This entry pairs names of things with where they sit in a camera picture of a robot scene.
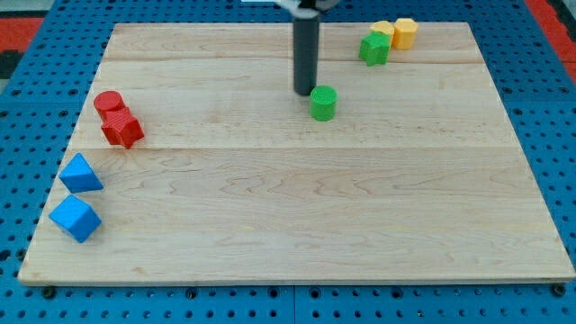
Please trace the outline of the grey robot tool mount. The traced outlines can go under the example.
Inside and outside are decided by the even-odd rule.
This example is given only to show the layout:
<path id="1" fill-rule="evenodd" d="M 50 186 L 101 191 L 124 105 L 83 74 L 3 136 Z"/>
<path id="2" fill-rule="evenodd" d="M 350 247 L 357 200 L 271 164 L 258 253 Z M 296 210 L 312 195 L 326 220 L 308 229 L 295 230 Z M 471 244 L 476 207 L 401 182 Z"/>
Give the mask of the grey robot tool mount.
<path id="1" fill-rule="evenodd" d="M 340 3 L 340 0 L 274 0 L 294 18 L 315 18 Z"/>

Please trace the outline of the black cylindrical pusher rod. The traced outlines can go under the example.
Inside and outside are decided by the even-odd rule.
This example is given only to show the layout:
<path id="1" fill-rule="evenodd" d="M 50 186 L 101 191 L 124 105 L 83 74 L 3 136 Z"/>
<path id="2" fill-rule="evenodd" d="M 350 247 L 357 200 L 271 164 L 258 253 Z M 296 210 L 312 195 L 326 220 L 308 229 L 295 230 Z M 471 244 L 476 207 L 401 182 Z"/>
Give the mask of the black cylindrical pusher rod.
<path id="1" fill-rule="evenodd" d="M 292 22 L 293 89 L 298 95 L 310 95 L 317 83 L 320 16 Z"/>

